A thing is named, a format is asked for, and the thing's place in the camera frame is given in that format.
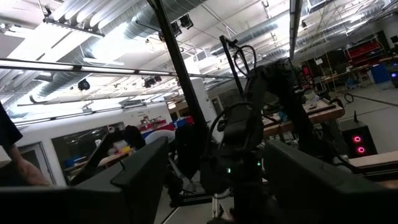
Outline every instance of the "door frame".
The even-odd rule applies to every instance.
[[[40,171],[43,173],[44,177],[51,181],[52,184],[55,184],[55,178],[54,178],[54,174],[52,173],[51,167],[50,167],[50,163],[49,160],[47,158],[47,155],[44,151],[44,147],[42,142],[37,142],[37,143],[33,143],[33,144],[28,144],[25,146],[20,146],[18,147],[19,153],[22,155],[25,152],[30,152],[30,151],[34,151],[36,154],[36,158],[39,162],[39,166],[38,167],[40,169]]]

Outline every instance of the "dark sleeve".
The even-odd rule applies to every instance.
[[[11,121],[6,110],[0,103],[0,145],[4,148],[6,153],[12,148],[18,140],[22,138],[22,134],[19,132],[15,124]]]

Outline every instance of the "robotic arm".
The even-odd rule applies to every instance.
[[[327,143],[313,134],[313,125],[305,112],[301,101],[287,81],[292,74],[289,59],[282,59],[268,66],[260,66],[251,71],[244,90],[244,100],[250,108],[237,107],[226,115],[224,144],[240,151],[253,150],[263,139],[261,110],[264,106],[264,94],[271,92],[279,98],[284,112],[293,122],[299,136],[299,149],[318,157],[325,162],[332,162],[334,154]]]
[[[266,215],[267,211],[272,210],[268,205],[273,204],[274,200],[262,188],[262,149],[257,148],[263,139],[261,111],[266,91],[279,97],[284,112],[298,133],[299,149],[325,162],[333,161],[334,154],[330,146],[313,134],[313,125],[293,87],[289,85],[287,76],[291,74],[288,59],[251,70],[244,90],[244,101],[222,113],[223,142],[218,150],[204,156],[201,184],[206,191],[213,193],[232,188],[236,223],[269,223],[273,219]]]

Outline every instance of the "red light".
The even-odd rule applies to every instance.
[[[364,147],[357,147],[356,151],[359,153],[364,153],[365,152],[365,148]]]
[[[362,138],[361,138],[361,136],[354,136],[353,140],[354,140],[354,142],[361,142]]]

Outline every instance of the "person's arm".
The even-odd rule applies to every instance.
[[[10,150],[8,150],[8,155],[15,162],[17,171],[19,175],[31,185],[51,185],[48,180],[43,176],[41,171],[31,164],[29,161],[25,160],[19,153],[18,148],[13,145]]]
[[[0,103],[0,145],[15,163],[19,175],[32,185],[50,185],[38,168],[25,160],[15,143],[22,138],[15,124]]]

